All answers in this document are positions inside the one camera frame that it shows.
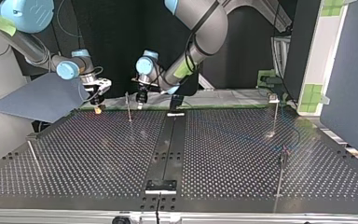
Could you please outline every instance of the gray plate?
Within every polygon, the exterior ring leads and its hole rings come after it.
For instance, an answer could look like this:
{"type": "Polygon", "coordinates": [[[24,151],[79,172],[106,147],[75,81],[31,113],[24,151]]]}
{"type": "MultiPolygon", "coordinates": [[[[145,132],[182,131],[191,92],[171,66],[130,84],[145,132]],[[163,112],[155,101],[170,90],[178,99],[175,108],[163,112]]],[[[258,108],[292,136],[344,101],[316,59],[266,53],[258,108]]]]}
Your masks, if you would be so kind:
{"type": "Polygon", "coordinates": [[[0,160],[0,208],[358,214],[358,160],[291,110],[275,125],[273,108],[165,115],[59,121],[32,142],[35,155],[24,146],[0,160]],[[177,180],[177,194],[145,195],[161,178],[177,180]]]}

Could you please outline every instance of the end effector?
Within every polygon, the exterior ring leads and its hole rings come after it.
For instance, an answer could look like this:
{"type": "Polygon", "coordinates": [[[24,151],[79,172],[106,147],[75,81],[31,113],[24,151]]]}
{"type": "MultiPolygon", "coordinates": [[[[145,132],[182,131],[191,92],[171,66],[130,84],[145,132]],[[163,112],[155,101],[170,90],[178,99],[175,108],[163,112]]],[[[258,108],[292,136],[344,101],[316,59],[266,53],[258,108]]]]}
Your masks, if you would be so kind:
{"type": "Polygon", "coordinates": [[[138,60],[136,70],[139,93],[137,102],[147,103],[147,92],[158,87],[161,94],[174,94],[187,76],[193,75],[207,57],[223,46],[228,30],[227,13],[216,0],[165,0],[166,8],[184,23],[191,35],[185,52],[163,71],[158,65],[158,54],[146,50],[138,60]]]}
{"type": "Polygon", "coordinates": [[[79,77],[90,94],[89,101],[93,105],[100,105],[103,94],[110,89],[112,82],[97,77],[103,69],[94,67],[89,52],[78,49],[72,52],[71,58],[65,58],[52,54],[42,41],[32,35],[48,27],[53,19],[53,9],[52,0],[0,1],[0,16],[13,21],[17,29],[12,35],[0,31],[0,37],[21,53],[29,64],[57,72],[63,79],[79,77]]]}

